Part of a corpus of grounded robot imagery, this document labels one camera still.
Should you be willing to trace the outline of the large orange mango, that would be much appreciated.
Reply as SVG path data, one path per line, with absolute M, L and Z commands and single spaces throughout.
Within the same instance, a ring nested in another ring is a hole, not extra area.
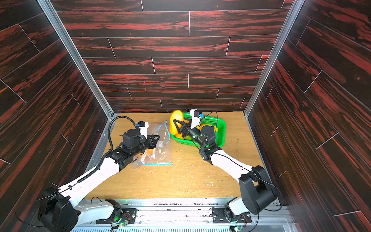
M 169 132 L 171 135 L 174 135 L 175 138 L 183 139 L 182 134 L 178 132 L 178 128 L 182 127 L 180 122 L 184 121 L 183 113 L 180 110 L 175 110 L 172 112 L 170 116 L 170 125 L 169 125 Z

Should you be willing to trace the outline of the clear zip bag blue zipper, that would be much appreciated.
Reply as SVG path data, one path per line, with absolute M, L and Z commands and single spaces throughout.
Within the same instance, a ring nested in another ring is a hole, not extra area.
M 149 123 L 147 135 L 159 135 L 159 141 L 155 149 L 147 149 L 143 154 L 135 158 L 134 163 L 142 166 L 167 166 L 173 165 L 171 156 L 171 134 L 168 129 L 168 121 Z

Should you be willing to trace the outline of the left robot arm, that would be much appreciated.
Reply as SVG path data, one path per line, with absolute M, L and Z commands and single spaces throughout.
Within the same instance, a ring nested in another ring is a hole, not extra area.
M 136 129 L 123 134 L 123 141 L 103 155 L 87 173 L 56 189 L 48 188 L 42 196 L 38 220 L 51 232 L 70 232 L 75 226 L 105 220 L 116 223 L 122 217 L 119 204 L 107 199 L 96 204 L 80 202 L 102 182 L 119 173 L 148 149 L 155 149 L 159 135 L 144 136 Z

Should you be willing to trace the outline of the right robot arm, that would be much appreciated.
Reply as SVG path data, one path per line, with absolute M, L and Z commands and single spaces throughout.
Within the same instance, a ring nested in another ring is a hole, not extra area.
M 198 145 L 199 154 L 204 161 L 222 169 L 239 183 L 241 196 L 225 205 L 224 214 L 229 220 L 244 213 L 258 215 L 281 196 L 263 167 L 244 164 L 217 145 L 214 126 L 204 126 L 199 130 L 177 119 L 171 120 L 171 126 L 183 138 L 190 137 Z

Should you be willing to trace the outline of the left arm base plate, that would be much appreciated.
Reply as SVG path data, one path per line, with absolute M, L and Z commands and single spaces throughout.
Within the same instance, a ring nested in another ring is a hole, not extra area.
M 134 224 L 137 216 L 137 211 L 138 209 L 136 208 L 115 209 L 109 218 L 96 220 L 96 224 L 112 226 L 126 226 L 129 224 Z

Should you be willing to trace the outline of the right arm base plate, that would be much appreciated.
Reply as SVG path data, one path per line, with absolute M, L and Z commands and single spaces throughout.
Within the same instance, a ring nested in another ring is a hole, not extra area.
M 213 223 L 244 223 L 249 224 L 252 222 L 251 216 L 248 212 L 235 215 L 232 213 L 230 209 L 220 208 L 220 207 L 212 207 L 208 210 L 209 215 L 213 219 Z

